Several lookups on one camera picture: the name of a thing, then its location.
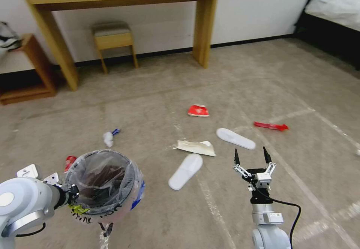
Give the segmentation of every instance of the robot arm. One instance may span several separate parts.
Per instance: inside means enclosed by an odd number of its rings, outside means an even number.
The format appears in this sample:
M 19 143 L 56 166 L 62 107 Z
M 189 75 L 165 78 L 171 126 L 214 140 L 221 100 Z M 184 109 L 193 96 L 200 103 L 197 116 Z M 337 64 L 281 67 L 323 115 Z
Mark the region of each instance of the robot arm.
M 270 155 L 264 147 L 266 168 L 245 170 L 240 166 L 239 156 L 235 149 L 234 170 L 239 173 L 248 184 L 252 193 L 252 220 L 257 224 L 253 230 L 252 241 L 256 249 L 290 249 L 291 244 L 287 234 L 278 228 L 284 222 L 282 214 L 274 212 L 273 200 L 269 197 L 272 173 L 276 164 L 271 161 Z
M 19 233 L 42 225 L 55 209 L 78 196 L 76 186 L 58 184 L 57 173 L 41 181 L 35 165 L 17 176 L 0 184 L 0 249 L 13 249 Z

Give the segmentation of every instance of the red snack wrapper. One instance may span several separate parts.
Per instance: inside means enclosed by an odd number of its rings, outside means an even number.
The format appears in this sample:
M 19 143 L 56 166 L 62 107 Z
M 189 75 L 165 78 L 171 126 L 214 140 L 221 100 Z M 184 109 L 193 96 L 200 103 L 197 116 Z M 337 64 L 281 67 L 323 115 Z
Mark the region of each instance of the red snack wrapper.
M 187 114 L 196 117 L 209 117 L 209 112 L 204 105 L 192 105 Z
M 70 168 L 71 165 L 75 162 L 76 159 L 77 159 L 77 157 L 76 157 L 76 156 L 72 156 L 72 155 L 70 155 L 70 156 L 68 156 L 68 157 L 66 158 L 66 160 L 65 160 L 65 171 L 64 171 L 64 173 L 69 170 L 69 168 Z
M 289 129 L 289 127 L 287 127 L 286 124 L 279 125 L 274 123 L 259 123 L 254 121 L 254 125 L 257 127 L 269 128 L 271 130 L 279 130 L 279 131 L 284 131 Z

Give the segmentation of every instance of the yellow sticker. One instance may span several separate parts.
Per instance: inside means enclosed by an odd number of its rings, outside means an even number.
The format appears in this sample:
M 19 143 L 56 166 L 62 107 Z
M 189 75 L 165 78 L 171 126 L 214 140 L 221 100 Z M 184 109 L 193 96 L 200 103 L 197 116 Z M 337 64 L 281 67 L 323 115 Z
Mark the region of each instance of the yellow sticker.
M 77 213 L 79 215 L 87 212 L 89 210 L 89 208 L 83 208 L 81 205 L 70 205 L 69 204 L 69 208 L 74 212 Z

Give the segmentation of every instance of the white slipper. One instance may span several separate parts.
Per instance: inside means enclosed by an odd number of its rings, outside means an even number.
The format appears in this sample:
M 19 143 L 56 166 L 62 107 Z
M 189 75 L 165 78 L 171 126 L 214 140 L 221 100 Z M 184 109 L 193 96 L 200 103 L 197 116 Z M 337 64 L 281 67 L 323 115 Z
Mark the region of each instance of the white slipper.
M 226 128 L 219 128 L 218 130 L 216 130 L 216 134 L 222 140 L 233 143 L 248 150 L 253 150 L 256 147 L 255 142 L 253 142 L 252 140 L 245 138 Z
M 185 183 L 187 183 L 187 181 L 190 180 L 196 172 L 198 172 L 202 165 L 203 159 L 200 155 L 192 153 L 186 156 L 177 171 L 175 171 L 169 179 L 170 188 L 180 190 Z

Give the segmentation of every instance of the white tissue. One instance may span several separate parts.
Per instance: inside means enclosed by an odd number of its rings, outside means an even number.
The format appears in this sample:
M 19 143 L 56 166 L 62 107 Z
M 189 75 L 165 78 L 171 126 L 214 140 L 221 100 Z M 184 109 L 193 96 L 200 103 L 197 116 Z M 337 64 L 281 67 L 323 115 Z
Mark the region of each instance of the white tissue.
M 106 132 L 105 134 L 102 135 L 102 138 L 104 139 L 104 143 L 106 144 L 106 146 L 108 146 L 109 148 L 111 148 L 114 144 L 113 142 L 113 134 L 111 132 Z

